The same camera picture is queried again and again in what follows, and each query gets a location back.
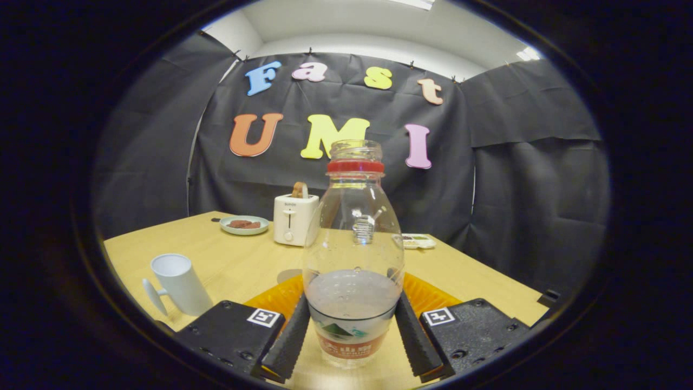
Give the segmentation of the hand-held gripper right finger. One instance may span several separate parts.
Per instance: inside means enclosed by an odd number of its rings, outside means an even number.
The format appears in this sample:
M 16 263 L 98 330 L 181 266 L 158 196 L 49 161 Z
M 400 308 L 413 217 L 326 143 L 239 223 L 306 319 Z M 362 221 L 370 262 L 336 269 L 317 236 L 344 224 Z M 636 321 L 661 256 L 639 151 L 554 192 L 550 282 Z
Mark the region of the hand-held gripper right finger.
M 421 382 L 460 376 L 490 363 L 530 330 L 490 301 L 460 301 L 408 272 L 395 318 L 413 375 Z

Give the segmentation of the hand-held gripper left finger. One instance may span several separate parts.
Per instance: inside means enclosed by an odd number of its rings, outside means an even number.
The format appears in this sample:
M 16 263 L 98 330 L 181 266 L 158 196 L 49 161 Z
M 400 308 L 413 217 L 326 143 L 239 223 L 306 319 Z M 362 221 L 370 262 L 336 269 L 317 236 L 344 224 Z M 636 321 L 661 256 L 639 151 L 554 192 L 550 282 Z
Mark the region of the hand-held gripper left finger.
M 156 325 L 211 382 L 263 385 L 292 377 L 309 320 L 304 280 L 292 274 L 245 303 L 222 300 L 180 330 Z

